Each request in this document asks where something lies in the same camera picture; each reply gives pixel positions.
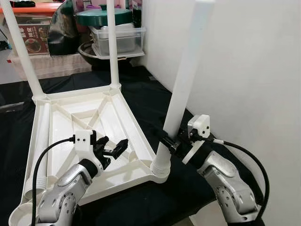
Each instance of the metal bowl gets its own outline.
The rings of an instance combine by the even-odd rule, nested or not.
[[[87,61],[89,64],[91,64],[93,67],[110,67],[110,60],[101,60],[99,59],[93,49],[92,49],[92,43],[93,41],[88,41],[79,46],[79,54]]]

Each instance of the white pipe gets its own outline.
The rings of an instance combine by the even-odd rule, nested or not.
[[[110,50],[110,67],[111,67],[111,84],[112,88],[120,88],[118,62],[117,62],[117,41],[115,27],[115,6],[114,0],[107,0],[108,28],[109,28],[109,50]]]
[[[32,89],[33,99],[44,99],[46,94],[43,92],[39,80],[35,74],[32,63],[29,59],[24,40],[19,31],[19,27],[13,12],[13,9],[8,0],[0,0],[3,14],[6,18],[11,37],[14,41],[15,48],[19,55],[23,70],[27,77],[30,88]]]
[[[30,176],[25,183],[25,197],[28,199],[32,198],[32,177],[34,172],[34,167],[37,163],[38,158],[42,152],[49,145],[49,122],[50,122],[50,103],[45,103],[44,107],[39,112],[38,129],[35,138],[35,147],[33,149],[33,160],[32,169]],[[47,185],[47,158],[48,154],[43,157],[37,176],[37,194],[41,193],[46,189]]]
[[[196,0],[194,5],[187,45],[184,47],[163,127],[163,130],[172,138],[175,138],[178,133],[187,105],[200,60],[204,28],[212,14],[214,3],[214,0]],[[150,166],[157,177],[168,176],[170,157],[169,150],[160,142],[157,155]]]

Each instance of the clear plastic box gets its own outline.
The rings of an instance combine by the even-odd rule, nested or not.
[[[109,31],[107,29],[96,29],[90,27],[93,35],[94,44],[92,49],[100,59],[109,59]],[[116,30],[117,56],[118,57],[137,57],[143,56],[143,38],[146,29],[131,28]]]

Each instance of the white bracket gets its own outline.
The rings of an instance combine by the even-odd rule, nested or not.
[[[103,166],[93,153],[93,145],[91,145],[91,135],[93,131],[90,129],[80,129],[75,131],[74,150],[79,157],[79,160],[88,159],[97,166],[96,177],[99,177],[103,172]]]
[[[190,137],[191,131],[196,129],[198,131],[198,135],[202,137],[209,137],[210,135],[210,117],[209,115],[203,114],[201,116],[195,115],[188,122],[188,136]],[[193,157],[193,155],[198,151],[198,149],[203,145],[204,141],[196,141],[193,144],[192,149],[187,153],[187,155],[183,158],[182,162],[187,164],[189,160]]]

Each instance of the plastic container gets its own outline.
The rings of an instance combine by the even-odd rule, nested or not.
[[[143,56],[143,38],[146,32],[144,27],[130,28],[132,24],[116,26],[117,56],[137,57]],[[109,31],[107,27],[97,29],[90,27],[94,44],[92,49],[100,59],[109,59]]]
[[[87,5],[86,10],[93,10],[93,9],[99,9],[99,6],[94,6],[94,5]]]

